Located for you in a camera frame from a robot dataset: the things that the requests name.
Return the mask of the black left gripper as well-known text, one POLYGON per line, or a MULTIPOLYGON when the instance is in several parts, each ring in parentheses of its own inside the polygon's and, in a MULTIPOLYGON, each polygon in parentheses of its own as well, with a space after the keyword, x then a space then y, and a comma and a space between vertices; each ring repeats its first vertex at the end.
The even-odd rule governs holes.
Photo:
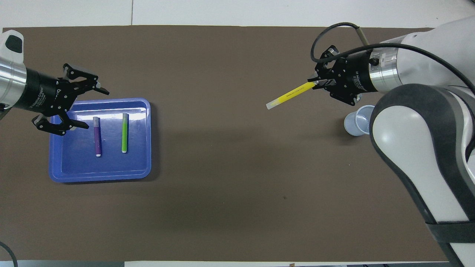
POLYGON ((43 114, 69 110, 69 96, 80 96, 92 90, 106 96, 110 94, 101 86, 98 75, 85 68, 65 63, 63 71, 63 78, 55 78, 27 68, 25 89, 17 101, 17 108, 41 113, 31 120, 38 130, 58 136, 64 136, 73 128, 89 129, 89 125, 71 119, 66 112, 59 113, 59 124, 51 123, 43 114))

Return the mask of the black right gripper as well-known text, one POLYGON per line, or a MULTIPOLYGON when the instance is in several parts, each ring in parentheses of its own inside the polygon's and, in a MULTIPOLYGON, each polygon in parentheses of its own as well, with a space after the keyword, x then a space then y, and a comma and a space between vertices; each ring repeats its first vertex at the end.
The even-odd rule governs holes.
MULTIPOLYGON (((339 51, 335 45, 330 45, 319 59, 336 56, 339 51)), ((375 86, 369 73, 370 54, 367 52, 356 53, 335 61, 336 86, 318 86, 330 93, 334 98, 345 104, 355 106, 362 98, 361 93, 375 92, 375 86)), ((314 73, 307 79, 308 82, 320 81, 331 74, 328 62, 316 63, 314 73)))

